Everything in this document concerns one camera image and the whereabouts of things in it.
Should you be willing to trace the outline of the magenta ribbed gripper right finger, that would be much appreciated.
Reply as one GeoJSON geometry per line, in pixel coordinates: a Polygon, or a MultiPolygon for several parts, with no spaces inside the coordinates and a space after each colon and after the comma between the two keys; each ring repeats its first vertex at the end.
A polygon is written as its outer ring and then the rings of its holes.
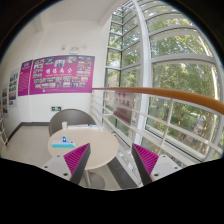
{"type": "Polygon", "coordinates": [[[180,167],[167,155],[158,156],[135,143],[132,144],[132,155],[143,185],[148,185],[180,170],[180,167]]]}

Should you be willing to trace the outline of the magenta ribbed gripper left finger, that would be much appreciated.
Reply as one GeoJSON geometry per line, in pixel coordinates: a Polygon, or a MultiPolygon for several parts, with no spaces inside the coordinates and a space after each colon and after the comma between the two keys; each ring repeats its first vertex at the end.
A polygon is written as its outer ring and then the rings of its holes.
{"type": "Polygon", "coordinates": [[[90,144],[85,144],[65,155],[52,157],[42,166],[42,169],[74,184],[79,184],[90,154],[90,144]]]}

